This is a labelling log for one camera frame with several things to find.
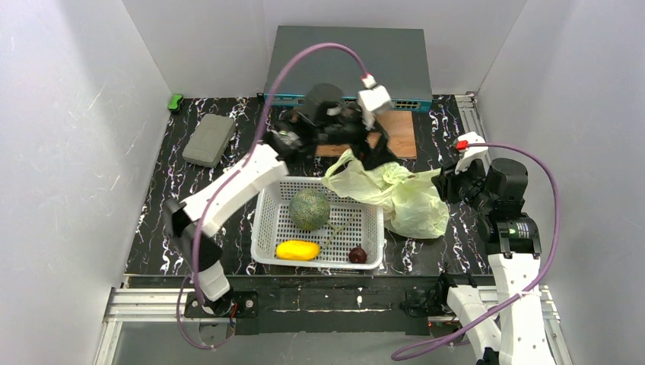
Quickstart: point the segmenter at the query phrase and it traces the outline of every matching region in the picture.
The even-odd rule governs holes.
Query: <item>wooden board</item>
[[[415,130],[412,127],[412,112],[390,110],[378,117],[379,123],[389,134],[388,147],[399,158],[417,158]],[[380,133],[370,133],[367,140],[374,147]],[[349,148],[346,144],[338,146],[322,145],[316,149],[316,156],[340,156]]]

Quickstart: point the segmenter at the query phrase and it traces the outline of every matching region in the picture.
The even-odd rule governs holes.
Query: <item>yellow fruit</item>
[[[275,254],[283,260],[309,261],[319,253],[320,246],[317,243],[299,240],[284,241],[275,249]]]

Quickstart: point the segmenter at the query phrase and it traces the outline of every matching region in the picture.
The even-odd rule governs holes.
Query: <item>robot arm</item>
[[[263,140],[287,164],[311,164],[321,144],[349,144],[365,170],[394,161],[396,156],[387,147],[389,136],[374,117],[386,110],[383,105],[389,109],[384,90],[383,86],[363,90],[357,103],[346,105],[340,89],[318,84],[307,93],[303,106],[285,112]],[[367,143],[370,132],[380,133],[374,148]]]
[[[224,222],[242,205],[257,195],[265,186],[288,175],[284,161],[278,160],[278,153],[267,144],[260,144],[251,156],[251,161],[243,168],[244,160],[239,161],[211,185],[179,203],[169,198],[164,202],[165,233],[170,242],[191,262],[192,240],[195,236],[195,222],[211,199],[215,190],[226,184],[234,174],[234,183],[226,184],[215,197],[205,216],[202,228],[202,248],[199,250],[199,283],[207,306],[214,313],[220,308],[227,309],[228,303],[218,300],[230,291],[228,280],[220,263],[221,248],[212,239]]]
[[[478,233],[485,242],[499,302],[518,293],[522,298],[500,312],[501,331],[489,317],[467,334],[478,365],[555,364],[545,337],[539,290],[523,293],[539,273],[542,252],[535,222],[521,212],[528,173],[520,162],[506,158],[493,160],[486,173],[481,158],[488,148],[467,148],[468,143],[482,142],[474,132],[459,137],[455,146],[459,161],[442,168],[434,183],[444,201],[465,202],[478,212]],[[442,274],[431,301],[467,325],[488,310],[475,287],[469,275]]]

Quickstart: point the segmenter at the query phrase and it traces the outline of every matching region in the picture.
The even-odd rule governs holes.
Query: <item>red fruit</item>
[[[367,252],[359,247],[354,247],[349,252],[349,262],[352,264],[364,264],[367,262]]]

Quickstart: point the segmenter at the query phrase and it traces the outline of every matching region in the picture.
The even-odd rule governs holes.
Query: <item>table surface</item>
[[[148,188],[141,218],[132,242],[126,267],[128,275],[186,275],[190,269],[181,255],[164,237],[161,204],[169,197],[182,200],[217,179],[249,150],[256,120],[262,106],[256,98],[187,99],[181,113],[171,116],[157,163]],[[274,107],[270,120],[285,108]],[[208,169],[187,163],[181,152],[207,113],[229,116],[236,121],[234,138],[222,161]],[[456,100],[453,96],[436,96],[429,113],[412,113],[417,142],[417,159],[399,162],[414,172],[436,169],[455,156],[449,149],[463,133]],[[311,166],[290,167],[292,176],[322,176],[336,157],[316,157]],[[224,250],[221,262],[227,275],[340,275],[329,269],[295,268],[263,265],[251,257],[251,227],[256,198],[248,201],[224,224],[217,236]],[[413,240],[386,231],[383,264],[372,271],[355,271],[364,275],[439,275],[470,271],[488,274],[489,266],[482,255],[484,245],[476,233],[476,214],[464,204],[450,206],[446,234],[435,240]]]

